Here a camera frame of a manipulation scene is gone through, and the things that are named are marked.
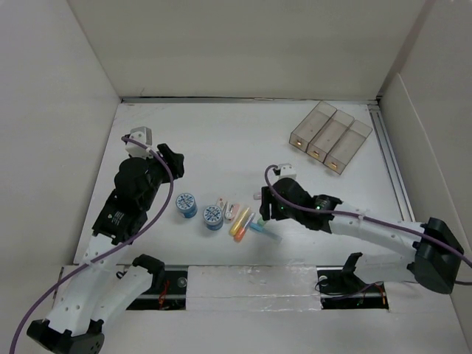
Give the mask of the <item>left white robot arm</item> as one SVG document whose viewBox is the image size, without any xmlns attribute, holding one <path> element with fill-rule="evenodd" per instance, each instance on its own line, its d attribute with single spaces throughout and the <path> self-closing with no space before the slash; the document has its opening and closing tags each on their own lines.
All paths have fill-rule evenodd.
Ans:
<svg viewBox="0 0 472 354">
<path fill-rule="evenodd" d="M 98 353 L 105 327 L 144 292 L 164 285 L 164 263 L 141 254 L 118 283 L 106 283 L 132 242 L 155 222 L 148 211 L 163 184 L 174 185 L 184 175 L 184 156 L 168 145 L 150 146 L 125 137 L 128 157 L 114 177 L 114 189 L 92 226 L 92 236 L 79 267 L 48 291 L 66 285 L 58 304 L 34 320 L 27 336 L 51 353 Z"/>
</svg>

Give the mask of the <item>green highlighter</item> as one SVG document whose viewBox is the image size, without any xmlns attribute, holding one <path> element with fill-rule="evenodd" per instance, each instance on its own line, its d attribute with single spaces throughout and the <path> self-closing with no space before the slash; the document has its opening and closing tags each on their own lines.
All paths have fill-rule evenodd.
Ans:
<svg viewBox="0 0 472 354">
<path fill-rule="evenodd" d="M 268 221 L 263 220 L 262 218 L 259 218 L 257 220 L 257 224 L 260 226 L 265 226 L 268 223 Z"/>
</svg>

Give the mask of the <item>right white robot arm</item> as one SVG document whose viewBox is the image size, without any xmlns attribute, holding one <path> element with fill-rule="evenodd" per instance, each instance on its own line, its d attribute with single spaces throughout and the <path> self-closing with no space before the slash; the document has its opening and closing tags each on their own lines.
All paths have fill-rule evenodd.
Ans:
<svg viewBox="0 0 472 354">
<path fill-rule="evenodd" d="M 265 221 L 292 219 L 309 230 L 354 237 L 390 250 L 374 256 L 361 251 L 349 255 L 341 281 L 351 291 L 377 281 L 415 281 L 430 291 L 451 294 L 459 267 L 467 260 L 440 219 L 384 221 L 337 197 L 310 195 L 292 178 L 262 187 L 260 214 Z"/>
</svg>

